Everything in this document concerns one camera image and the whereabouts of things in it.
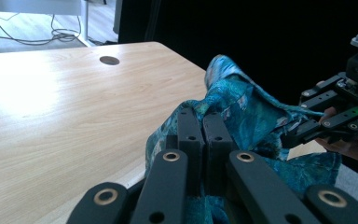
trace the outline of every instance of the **patterned fabric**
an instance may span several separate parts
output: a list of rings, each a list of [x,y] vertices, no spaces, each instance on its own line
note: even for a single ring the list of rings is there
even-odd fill
[[[246,76],[227,56],[217,55],[205,75],[207,94],[201,101],[182,102],[153,133],[146,143],[146,172],[153,159],[165,148],[167,135],[177,134],[177,114],[192,107],[201,123],[206,114],[217,112],[241,150],[252,150],[294,192],[302,194],[314,184],[335,184],[341,158],[335,153],[313,153],[287,160],[288,148],[282,148],[280,136],[308,116],[323,113],[277,101]],[[188,198],[187,223],[228,223],[223,201],[218,197]]]

